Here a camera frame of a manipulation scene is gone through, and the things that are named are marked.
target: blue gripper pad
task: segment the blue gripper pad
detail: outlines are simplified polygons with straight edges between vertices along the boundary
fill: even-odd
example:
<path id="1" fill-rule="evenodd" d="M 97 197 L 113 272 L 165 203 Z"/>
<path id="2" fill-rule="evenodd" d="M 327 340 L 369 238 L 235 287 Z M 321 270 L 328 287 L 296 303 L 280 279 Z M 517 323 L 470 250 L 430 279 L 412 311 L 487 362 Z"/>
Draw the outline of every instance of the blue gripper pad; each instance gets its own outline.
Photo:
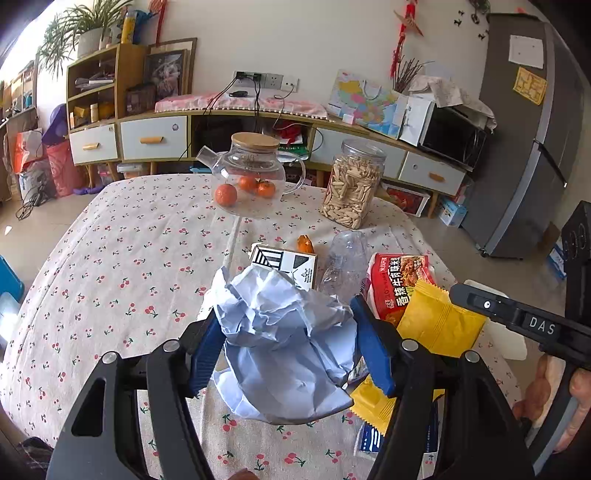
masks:
<path id="1" fill-rule="evenodd" d="M 368 366 L 372 381 L 387 397 L 391 397 L 394 395 L 396 383 L 392 378 L 391 358 L 384 342 L 400 343 L 400 335 L 391 323 L 376 320 L 361 295 L 354 297 L 350 306 L 357 321 L 357 345 Z"/>
<path id="2" fill-rule="evenodd" d="M 222 327 L 217 321 L 216 313 L 213 309 L 204 322 L 209 322 L 209 325 L 201 337 L 195 353 L 191 356 L 189 388 L 195 395 L 199 393 L 199 390 L 207 387 L 207 383 L 212 376 L 213 369 L 222 351 L 223 343 L 226 341 L 226 336 L 222 332 Z"/>

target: paper note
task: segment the paper note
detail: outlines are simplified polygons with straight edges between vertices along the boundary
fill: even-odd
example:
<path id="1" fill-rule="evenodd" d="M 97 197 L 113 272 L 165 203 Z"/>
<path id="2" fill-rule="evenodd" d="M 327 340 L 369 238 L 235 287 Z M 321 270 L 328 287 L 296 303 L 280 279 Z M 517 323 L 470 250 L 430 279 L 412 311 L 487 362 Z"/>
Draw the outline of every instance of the paper note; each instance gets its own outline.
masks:
<path id="1" fill-rule="evenodd" d="M 509 42 L 509 61 L 544 68 L 544 42 L 539 38 L 511 35 Z"/>
<path id="2" fill-rule="evenodd" d="M 515 85 L 513 85 L 513 90 L 520 95 L 523 95 L 528 100 L 531 100 L 536 105 L 539 105 L 544 99 L 547 83 L 548 82 L 546 82 L 546 80 L 542 77 L 538 77 L 529 70 L 519 67 L 519 70 L 517 71 L 517 78 L 515 79 Z"/>

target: glass jar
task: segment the glass jar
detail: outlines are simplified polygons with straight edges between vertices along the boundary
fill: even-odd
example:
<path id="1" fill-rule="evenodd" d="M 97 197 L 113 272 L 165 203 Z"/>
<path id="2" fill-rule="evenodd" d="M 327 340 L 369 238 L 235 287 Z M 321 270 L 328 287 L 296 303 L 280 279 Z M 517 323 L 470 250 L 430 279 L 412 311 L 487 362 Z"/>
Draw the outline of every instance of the glass jar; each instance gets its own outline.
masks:
<path id="1" fill-rule="evenodd" d="M 357 230 L 384 173 L 386 154 L 360 138 L 347 138 L 335 156 L 320 213 Z"/>

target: crumpled paper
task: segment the crumpled paper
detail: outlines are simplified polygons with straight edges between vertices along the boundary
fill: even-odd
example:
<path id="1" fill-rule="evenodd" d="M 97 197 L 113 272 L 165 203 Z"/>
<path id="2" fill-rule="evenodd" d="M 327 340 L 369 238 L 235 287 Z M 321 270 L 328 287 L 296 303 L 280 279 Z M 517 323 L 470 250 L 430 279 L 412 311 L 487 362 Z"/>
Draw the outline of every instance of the crumpled paper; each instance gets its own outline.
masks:
<path id="1" fill-rule="evenodd" d="M 234 414 L 301 424 L 353 404 L 341 388 L 353 368 L 357 335 L 348 306 L 299 290 L 288 275 L 262 265 L 250 265 L 230 282 L 222 267 L 211 298 L 229 365 L 213 380 Z"/>

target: hand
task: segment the hand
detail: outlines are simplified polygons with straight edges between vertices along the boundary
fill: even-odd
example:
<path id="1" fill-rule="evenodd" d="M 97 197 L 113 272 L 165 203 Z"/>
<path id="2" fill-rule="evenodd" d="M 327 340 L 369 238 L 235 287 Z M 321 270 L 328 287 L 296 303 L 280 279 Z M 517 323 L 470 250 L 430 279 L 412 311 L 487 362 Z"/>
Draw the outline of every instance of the hand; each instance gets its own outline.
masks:
<path id="1" fill-rule="evenodd" d="M 238 470 L 228 480 L 259 480 L 259 478 L 250 470 L 243 468 L 242 470 Z"/>
<path id="2" fill-rule="evenodd" d="M 525 398 L 513 405 L 513 415 L 519 419 L 527 417 L 532 422 L 541 424 L 550 408 L 550 395 L 558 389 L 563 368 L 555 357 L 543 355 L 538 361 L 535 380 L 527 387 Z M 565 450 L 579 431 L 587 413 L 591 409 L 591 372 L 579 368 L 570 380 L 570 394 L 577 399 L 579 406 L 562 437 L 558 441 L 556 452 Z"/>

